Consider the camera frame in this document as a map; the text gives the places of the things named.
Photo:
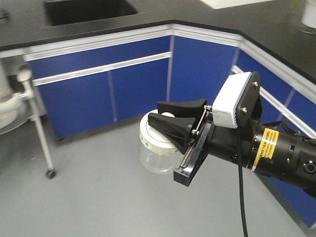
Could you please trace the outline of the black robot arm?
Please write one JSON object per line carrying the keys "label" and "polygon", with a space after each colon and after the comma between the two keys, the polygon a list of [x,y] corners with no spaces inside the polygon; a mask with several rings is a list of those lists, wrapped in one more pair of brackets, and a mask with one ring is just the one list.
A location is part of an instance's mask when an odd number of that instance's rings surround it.
{"label": "black robot arm", "polygon": [[184,155],[174,180],[190,185],[208,155],[316,195],[316,141],[291,130],[285,121],[260,124],[262,102],[258,72],[230,75],[212,105],[158,102],[149,125]]}

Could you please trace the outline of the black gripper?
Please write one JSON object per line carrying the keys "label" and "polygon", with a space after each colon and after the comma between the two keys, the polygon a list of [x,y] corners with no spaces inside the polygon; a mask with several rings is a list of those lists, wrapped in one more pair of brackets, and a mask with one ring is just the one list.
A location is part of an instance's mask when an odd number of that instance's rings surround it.
{"label": "black gripper", "polygon": [[[198,99],[188,102],[164,102],[157,104],[158,113],[148,114],[149,125],[166,136],[185,154],[183,162],[173,171],[174,181],[189,186],[198,169],[208,155],[247,167],[254,138],[262,115],[260,98],[261,76],[251,72],[250,80],[237,104],[236,118],[238,127],[215,126],[212,114],[207,118],[198,138],[188,149],[189,139],[207,100]],[[175,117],[162,115],[168,112]]]}

